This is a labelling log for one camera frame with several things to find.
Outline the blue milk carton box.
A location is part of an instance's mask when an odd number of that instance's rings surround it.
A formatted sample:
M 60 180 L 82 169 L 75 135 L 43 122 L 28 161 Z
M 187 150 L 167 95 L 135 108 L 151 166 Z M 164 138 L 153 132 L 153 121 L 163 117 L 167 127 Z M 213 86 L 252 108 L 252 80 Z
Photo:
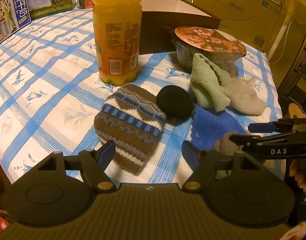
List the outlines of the blue milk carton box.
M 27 0 L 0 1 L 0 43 L 31 22 Z

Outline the instant noodle bowl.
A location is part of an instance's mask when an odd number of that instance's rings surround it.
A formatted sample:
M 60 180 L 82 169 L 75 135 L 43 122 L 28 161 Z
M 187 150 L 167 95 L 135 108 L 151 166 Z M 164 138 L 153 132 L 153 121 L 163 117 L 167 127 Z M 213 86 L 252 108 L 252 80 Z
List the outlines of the instant noodle bowl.
M 246 47 L 239 40 L 223 31 L 204 27 L 177 27 L 172 42 L 176 47 L 178 61 L 189 72 L 192 71 L 196 53 L 228 72 L 247 53 Z

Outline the blue fluffy cloth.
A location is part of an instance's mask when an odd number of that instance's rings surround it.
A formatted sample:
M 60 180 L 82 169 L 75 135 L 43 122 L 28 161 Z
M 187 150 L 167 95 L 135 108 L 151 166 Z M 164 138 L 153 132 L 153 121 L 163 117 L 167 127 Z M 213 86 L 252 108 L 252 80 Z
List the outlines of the blue fluffy cloth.
M 244 128 L 229 113 L 216 113 L 199 106 L 195 107 L 190 142 L 196 148 L 213 149 L 214 143 L 228 132 L 246 135 Z

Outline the light grey fluffy cloth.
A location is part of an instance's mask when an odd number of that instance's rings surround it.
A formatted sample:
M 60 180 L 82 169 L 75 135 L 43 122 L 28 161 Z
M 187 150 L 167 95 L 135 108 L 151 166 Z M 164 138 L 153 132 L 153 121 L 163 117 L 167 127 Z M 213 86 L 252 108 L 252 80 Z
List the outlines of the light grey fluffy cloth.
M 256 79 L 252 77 L 239 77 L 231 79 L 223 88 L 223 93 L 230 99 L 230 107 L 245 114 L 260 116 L 267 107 L 254 89 Z

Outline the large cardboard box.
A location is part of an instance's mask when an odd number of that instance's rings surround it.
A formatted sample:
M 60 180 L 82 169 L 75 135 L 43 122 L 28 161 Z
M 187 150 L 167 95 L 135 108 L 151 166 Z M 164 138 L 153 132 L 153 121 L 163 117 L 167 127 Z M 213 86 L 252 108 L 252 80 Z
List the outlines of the large cardboard box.
M 267 51 L 286 0 L 194 0 L 221 19 L 219 30 L 259 51 Z

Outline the dark grey cloth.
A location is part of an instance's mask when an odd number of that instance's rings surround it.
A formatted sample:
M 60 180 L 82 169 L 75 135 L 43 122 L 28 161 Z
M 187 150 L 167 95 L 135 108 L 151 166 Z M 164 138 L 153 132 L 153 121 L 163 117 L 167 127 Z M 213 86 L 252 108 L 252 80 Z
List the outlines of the dark grey cloth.
M 237 135 L 235 131 L 227 132 L 223 135 L 223 137 L 217 140 L 214 145 L 213 149 L 219 152 L 222 155 L 234 155 L 235 151 L 239 151 L 242 149 L 242 146 L 238 146 L 234 142 L 229 140 L 231 135 Z M 217 171 L 216 180 L 225 178 L 231 174 L 229 170 L 220 170 Z

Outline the green fluffy cloth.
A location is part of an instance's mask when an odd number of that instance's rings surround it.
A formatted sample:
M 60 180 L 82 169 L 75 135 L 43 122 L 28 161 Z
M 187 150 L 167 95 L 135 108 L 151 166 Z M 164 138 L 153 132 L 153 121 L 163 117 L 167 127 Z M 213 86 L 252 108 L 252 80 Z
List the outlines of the green fluffy cloth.
M 190 88 L 202 108 L 223 111 L 230 105 L 230 98 L 224 94 L 224 87 L 230 83 L 230 75 L 207 57 L 196 53 L 190 76 Z

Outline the orange juice bottle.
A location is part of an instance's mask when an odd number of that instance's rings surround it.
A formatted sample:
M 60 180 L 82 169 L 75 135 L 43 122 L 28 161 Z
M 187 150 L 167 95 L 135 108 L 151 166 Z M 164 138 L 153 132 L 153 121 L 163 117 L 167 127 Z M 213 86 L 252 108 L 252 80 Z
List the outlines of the orange juice bottle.
M 92 0 L 99 77 L 122 86 L 138 72 L 142 0 Z

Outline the striped knitted beanie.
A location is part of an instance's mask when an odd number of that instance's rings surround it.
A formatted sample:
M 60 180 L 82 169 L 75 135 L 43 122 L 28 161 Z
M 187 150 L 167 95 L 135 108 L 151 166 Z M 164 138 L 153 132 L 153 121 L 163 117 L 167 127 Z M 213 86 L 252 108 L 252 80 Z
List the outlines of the striped knitted beanie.
M 156 96 L 144 88 L 127 84 L 107 97 L 94 118 L 94 129 L 101 142 L 112 140 L 115 143 L 117 165 L 138 174 L 156 148 L 166 119 L 156 103 Z

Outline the black round pad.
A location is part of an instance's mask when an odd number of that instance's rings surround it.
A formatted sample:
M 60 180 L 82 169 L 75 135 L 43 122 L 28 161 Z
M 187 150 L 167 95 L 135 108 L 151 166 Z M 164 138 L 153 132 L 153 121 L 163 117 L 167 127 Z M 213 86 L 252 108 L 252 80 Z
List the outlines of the black round pad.
M 194 111 L 189 93 L 175 85 L 163 87 L 156 96 L 156 104 L 168 118 L 188 118 Z

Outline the dark brown open box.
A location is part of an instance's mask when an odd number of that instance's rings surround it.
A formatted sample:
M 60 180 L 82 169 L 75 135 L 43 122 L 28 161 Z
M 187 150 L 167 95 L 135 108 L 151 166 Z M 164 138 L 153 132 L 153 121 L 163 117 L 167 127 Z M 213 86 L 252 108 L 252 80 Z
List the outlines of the dark brown open box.
M 139 53 L 175 51 L 174 29 L 197 26 L 217 29 L 220 18 L 186 0 L 142 0 L 142 26 Z

